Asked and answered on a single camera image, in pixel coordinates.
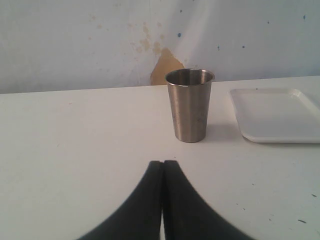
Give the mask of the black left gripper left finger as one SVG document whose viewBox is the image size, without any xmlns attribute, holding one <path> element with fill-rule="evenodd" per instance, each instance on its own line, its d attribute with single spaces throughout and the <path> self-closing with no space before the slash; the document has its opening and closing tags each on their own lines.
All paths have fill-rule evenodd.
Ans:
<svg viewBox="0 0 320 240">
<path fill-rule="evenodd" d="M 159 240 L 164 164 L 150 161 L 123 204 L 81 240 Z"/>
</svg>

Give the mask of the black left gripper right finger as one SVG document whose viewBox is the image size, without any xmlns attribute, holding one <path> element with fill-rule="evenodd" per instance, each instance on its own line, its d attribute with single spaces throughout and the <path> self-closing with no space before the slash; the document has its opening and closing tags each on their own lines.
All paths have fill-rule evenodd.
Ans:
<svg viewBox="0 0 320 240">
<path fill-rule="evenodd" d="M 214 211 L 191 185 L 179 163 L 166 160 L 162 213 L 167 240 L 251 240 Z"/>
</svg>

